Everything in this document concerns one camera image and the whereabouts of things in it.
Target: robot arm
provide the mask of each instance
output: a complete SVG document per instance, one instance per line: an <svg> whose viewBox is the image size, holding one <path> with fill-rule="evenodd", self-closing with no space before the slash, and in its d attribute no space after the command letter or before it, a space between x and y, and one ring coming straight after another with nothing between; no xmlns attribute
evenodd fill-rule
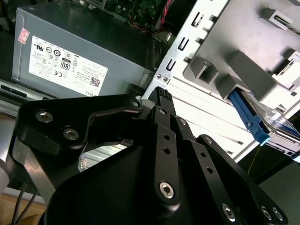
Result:
<svg viewBox="0 0 300 225"><path fill-rule="evenodd" d="M209 136L195 138L171 94L29 102L10 151L47 204L45 224L287 225L284 212ZM133 140L78 171L83 152Z"/></svg>

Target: gray cable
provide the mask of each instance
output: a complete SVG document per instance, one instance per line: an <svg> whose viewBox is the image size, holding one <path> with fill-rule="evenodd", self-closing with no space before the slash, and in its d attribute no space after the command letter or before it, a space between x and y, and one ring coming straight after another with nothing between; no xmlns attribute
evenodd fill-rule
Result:
<svg viewBox="0 0 300 225"><path fill-rule="evenodd" d="M20 208L21 200L22 200L22 197L23 197L23 194L24 194L26 188L27 188L27 184L22 184L22 186L20 188L21 192L20 192L20 194L18 196L18 199L15 203L15 210L14 210L13 218L12 218L12 221L11 221L11 225L16 224L16 219L17 219L17 216L19 214L19 208Z"/></svg>
<svg viewBox="0 0 300 225"><path fill-rule="evenodd" d="M22 218L24 217L24 215L26 214L26 212L28 211L28 209L29 209L30 206L32 205L32 203L33 203L33 201L34 201L34 199L35 199L36 196L37 196L37 193L35 193L35 194L31 197L29 203L27 204L27 206L25 207L25 209L23 210L23 212L21 212L21 214L20 214L19 218L17 219L15 225L18 225L18 224L20 223L20 221L22 220Z"/></svg>

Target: motherboard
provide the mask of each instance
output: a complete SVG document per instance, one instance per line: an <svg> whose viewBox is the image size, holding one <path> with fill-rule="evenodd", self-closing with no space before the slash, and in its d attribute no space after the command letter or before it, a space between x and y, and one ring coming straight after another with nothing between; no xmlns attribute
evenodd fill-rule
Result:
<svg viewBox="0 0 300 225"><path fill-rule="evenodd" d="M133 26L148 28L155 23L162 0L108 0L105 9L129 20Z"/></svg>

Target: barcode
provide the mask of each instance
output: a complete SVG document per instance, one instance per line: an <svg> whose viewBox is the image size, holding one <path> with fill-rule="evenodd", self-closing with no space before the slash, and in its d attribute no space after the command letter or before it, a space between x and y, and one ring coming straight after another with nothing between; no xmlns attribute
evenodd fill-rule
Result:
<svg viewBox="0 0 300 225"><path fill-rule="evenodd" d="M93 85L94 87L99 87L100 80L96 79L95 77L92 77L90 80L90 85Z"/></svg>

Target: cable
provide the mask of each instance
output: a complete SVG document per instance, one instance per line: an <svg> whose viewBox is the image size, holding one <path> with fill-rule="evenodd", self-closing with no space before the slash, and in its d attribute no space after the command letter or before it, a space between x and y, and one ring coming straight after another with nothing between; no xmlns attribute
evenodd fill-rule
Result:
<svg viewBox="0 0 300 225"><path fill-rule="evenodd" d="M137 32L139 33L142 33L142 34L156 34L156 33L159 33L161 31L163 31L162 29L159 29L159 30L152 30L151 29L151 26L142 26L140 25L139 23L137 23L135 21L135 19L131 16L131 13L129 12L128 14L128 17L129 17L129 25L131 27L133 27Z"/></svg>
<svg viewBox="0 0 300 225"><path fill-rule="evenodd" d="M251 165L250 165L250 167L249 167L249 169L248 169L248 172L247 172L247 175L249 176L249 173L250 173L250 169L251 169L251 167L252 167L252 165L253 165L253 163L254 163L254 161L255 161L255 158L256 158L256 156L257 156L257 153L259 152L259 150L261 149L261 146L259 146L259 148L258 148L258 150L257 150L257 152L256 152L256 154L255 154L255 156L254 156L254 158L253 158L253 160L252 160L252 163L251 163Z"/></svg>
<svg viewBox="0 0 300 225"><path fill-rule="evenodd" d="M161 17L161 26L164 25L164 23L165 23L165 17L167 16L170 3L171 3L171 0L168 0L164 7L164 13L163 13L163 16Z"/></svg>
<svg viewBox="0 0 300 225"><path fill-rule="evenodd" d="M29 203L27 204L27 206L25 207L25 209L23 210L23 212L21 212L21 214L20 214L19 218L17 219L15 225L18 225L18 224L20 223L20 221L22 220L22 218L24 217L24 215L26 214L26 212L28 211L28 209L29 209L30 206L32 205L32 203L33 203L33 201L34 201L34 199L35 199L36 196L37 196L37 193L35 193L35 194L31 197Z"/></svg>
<svg viewBox="0 0 300 225"><path fill-rule="evenodd" d="M16 223L16 219L17 219L17 216L19 214L19 208L20 208L20 204L21 204L21 200L22 200L22 197L23 197L23 194L25 192L27 188L27 184L22 184L21 188L20 188L20 194L18 196L18 199L15 203L15 210L14 210L14 214L13 214L13 218L12 218L12 221L11 221L11 225L15 225Z"/></svg>

